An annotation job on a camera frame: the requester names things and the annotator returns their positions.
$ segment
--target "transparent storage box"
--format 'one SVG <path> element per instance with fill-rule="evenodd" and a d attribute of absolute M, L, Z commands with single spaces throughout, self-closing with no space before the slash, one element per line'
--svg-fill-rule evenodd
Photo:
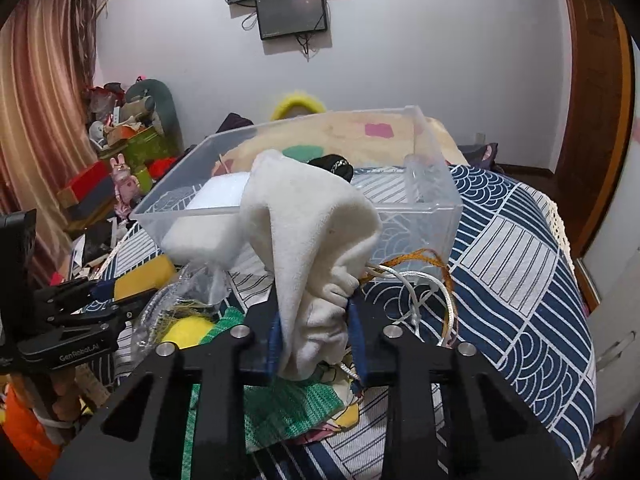
<path fill-rule="evenodd" d="M 372 262 L 382 263 L 422 248 L 434 250 L 444 262 L 448 260 L 462 200 L 430 122 L 415 106 L 328 112 L 213 134 L 164 176 L 131 218 L 140 222 L 174 263 L 183 264 L 177 254 L 172 255 L 171 249 L 163 246 L 177 221 L 182 227 L 190 222 L 191 231 L 196 232 L 201 222 L 213 216 L 216 222 L 233 222 L 239 209 L 185 209 L 190 200 L 212 173 L 249 171 L 255 156 L 268 148 L 303 162 L 330 153 L 350 162 L 354 167 L 352 185 L 374 203 L 383 223 Z M 234 263 L 238 264 L 235 270 L 264 272 L 247 247 Z M 441 275 L 438 269 L 420 261 L 396 268 Z"/>

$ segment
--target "orange cord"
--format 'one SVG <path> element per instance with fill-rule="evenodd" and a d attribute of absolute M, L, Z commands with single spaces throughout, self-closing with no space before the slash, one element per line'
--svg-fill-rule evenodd
<path fill-rule="evenodd" d="M 425 256 L 423 253 L 429 253 L 433 256 L 433 258 Z M 432 266 L 442 270 L 444 286 L 447 289 L 449 296 L 451 297 L 451 303 L 453 304 L 453 312 L 455 312 L 456 314 L 456 322 L 455 322 L 454 330 L 457 335 L 458 334 L 458 308 L 456 307 L 456 301 L 453 296 L 453 279 L 451 277 L 451 274 L 449 273 L 449 268 L 442 261 L 440 256 L 438 256 L 438 253 L 436 251 L 434 251 L 433 249 L 418 249 L 413 253 L 403 254 L 402 256 L 396 256 L 395 258 L 392 258 L 390 260 L 387 260 L 386 262 L 383 262 L 382 265 L 384 265 L 385 267 L 395 267 L 396 265 L 399 265 L 403 262 L 408 262 L 411 260 L 420 260 L 422 262 L 431 264 Z M 360 286 L 363 286 L 365 283 L 369 283 L 374 278 L 375 276 L 371 276 L 371 275 L 361 278 Z M 449 313 L 445 310 L 445 323 L 442 327 L 442 337 L 444 337 L 445 327 L 448 323 L 449 323 Z"/>

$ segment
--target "clear plastic wrapper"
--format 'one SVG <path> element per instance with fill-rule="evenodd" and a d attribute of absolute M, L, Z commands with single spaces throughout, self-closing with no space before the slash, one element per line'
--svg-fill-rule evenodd
<path fill-rule="evenodd" d="M 230 290 L 227 274 L 219 265 L 194 261 L 184 266 L 177 279 L 159 290 L 134 322 L 134 364 L 142 361 L 179 319 L 201 316 L 215 322 Z"/>

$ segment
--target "blue and white patterned bedding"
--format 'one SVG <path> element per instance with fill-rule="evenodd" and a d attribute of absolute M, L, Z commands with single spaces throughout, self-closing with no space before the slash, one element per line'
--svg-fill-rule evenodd
<path fill-rule="evenodd" d="M 449 267 L 460 314 L 460 339 L 475 344 L 514 386 L 576 468 L 593 431 L 595 370 L 580 293 L 548 224 L 542 193 L 485 170 L 450 168 L 463 214 Z M 157 204 L 184 208 L 188 200 Z M 148 261 L 159 248 L 136 225 L 104 269 L 111 278 Z M 263 300 L 268 276 L 236 276 L 250 306 Z M 418 290 L 427 294 L 428 289 Z M 391 317 L 406 310 L 406 290 L 375 283 L 370 299 Z M 100 309 L 94 304 L 92 310 Z M 444 301 L 434 295 L 423 312 L 425 338 L 442 327 Z M 97 362 L 103 383 L 118 383 L 131 370 L 130 329 L 120 350 Z M 438 430 L 443 428 L 437 389 Z M 250 456 L 252 478 L 378 478 L 382 471 L 386 390 L 367 391 L 360 421 L 351 431 L 307 446 L 277 444 Z M 441 433 L 442 446 L 446 434 Z"/>

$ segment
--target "yellow fuzzy object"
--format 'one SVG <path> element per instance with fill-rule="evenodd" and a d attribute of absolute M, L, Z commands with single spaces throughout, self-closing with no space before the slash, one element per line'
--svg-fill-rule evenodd
<path fill-rule="evenodd" d="M 169 332 L 162 338 L 162 342 L 171 341 L 176 343 L 180 349 L 196 346 L 214 326 L 214 323 L 203 317 L 185 317 L 171 326 Z"/>
<path fill-rule="evenodd" d="M 271 121 L 279 121 L 287 118 L 287 114 L 296 107 L 309 110 L 312 114 L 322 114 L 326 107 L 315 97 L 304 92 L 293 92 L 287 95 L 276 107 L 271 115 Z"/>
<path fill-rule="evenodd" d="M 116 280 L 113 298 L 118 301 L 150 288 L 164 287 L 175 274 L 174 264 L 164 254 L 141 265 Z"/>

